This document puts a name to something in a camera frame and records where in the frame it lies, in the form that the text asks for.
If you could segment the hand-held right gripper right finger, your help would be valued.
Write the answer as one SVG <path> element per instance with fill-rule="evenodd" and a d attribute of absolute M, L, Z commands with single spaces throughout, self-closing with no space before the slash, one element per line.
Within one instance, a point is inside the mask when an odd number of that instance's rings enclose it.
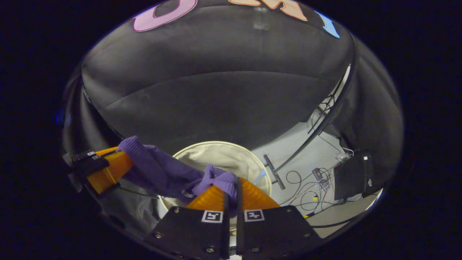
<path fill-rule="evenodd" d="M 295 206 L 279 206 L 246 179 L 237 179 L 236 254 L 243 260 L 290 260 L 322 244 Z"/>

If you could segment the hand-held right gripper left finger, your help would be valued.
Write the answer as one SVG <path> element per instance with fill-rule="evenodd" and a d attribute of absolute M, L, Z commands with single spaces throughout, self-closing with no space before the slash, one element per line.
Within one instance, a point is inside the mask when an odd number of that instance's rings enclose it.
<path fill-rule="evenodd" d="M 229 195 L 216 186 L 197 198 L 201 209 L 173 206 L 145 238 L 145 243 L 175 260 L 230 258 Z"/>

